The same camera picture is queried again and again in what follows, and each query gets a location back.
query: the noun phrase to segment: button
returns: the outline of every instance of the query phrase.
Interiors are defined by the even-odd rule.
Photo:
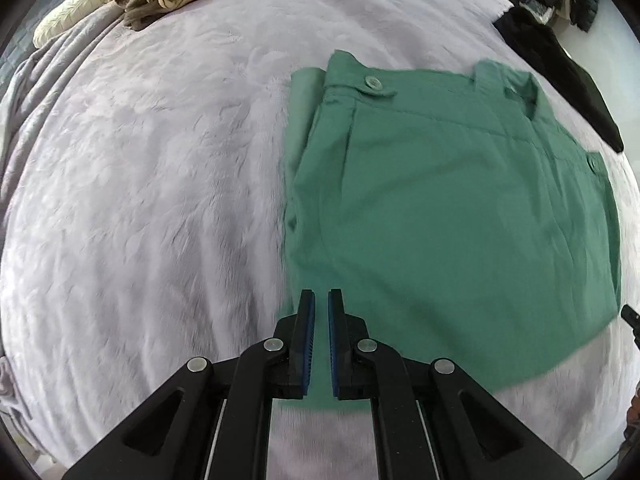
[[[369,88],[377,92],[382,90],[382,83],[380,82],[380,79],[378,79],[377,77],[373,77],[372,75],[366,76],[366,78],[364,78],[364,83]]]

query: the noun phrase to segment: green shorts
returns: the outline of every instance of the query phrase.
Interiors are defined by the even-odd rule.
[[[335,52],[292,76],[285,254],[291,314],[311,288],[311,379],[330,400],[326,294],[408,358],[497,390],[542,374],[620,306],[620,233],[599,153],[536,79],[368,68]]]

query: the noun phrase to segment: black wire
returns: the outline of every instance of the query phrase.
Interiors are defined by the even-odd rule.
[[[609,462],[611,462],[615,457],[617,457],[620,454],[620,450],[617,450],[615,455],[612,456],[611,458],[609,458],[609,460],[607,460],[604,464],[602,464],[599,468],[596,469],[596,471],[593,471],[591,473],[589,473],[587,476],[584,477],[584,480],[587,480],[587,478],[589,478],[590,476],[595,475],[598,471],[600,471],[600,469],[602,469],[604,466],[606,466]]]

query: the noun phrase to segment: white fluffy blanket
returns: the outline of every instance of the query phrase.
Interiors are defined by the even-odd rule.
[[[527,70],[492,27],[505,0],[200,0],[142,32],[105,6],[18,70],[0,106],[2,403],[71,465],[189,357],[271,335],[284,296],[278,162],[289,75],[337,48],[381,68]],[[623,301],[640,303],[640,193],[609,168]],[[615,321],[498,398],[573,460],[624,421],[640,352]],[[271,479],[376,477],[367,413],[276,406]]]

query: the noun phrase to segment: folded green garment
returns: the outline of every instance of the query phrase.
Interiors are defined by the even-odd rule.
[[[488,390],[542,374],[620,306],[607,170],[529,73],[368,68],[335,52],[292,76],[285,253],[293,313],[318,298],[310,400],[331,402],[326,295],[372,338],[446,356]]]

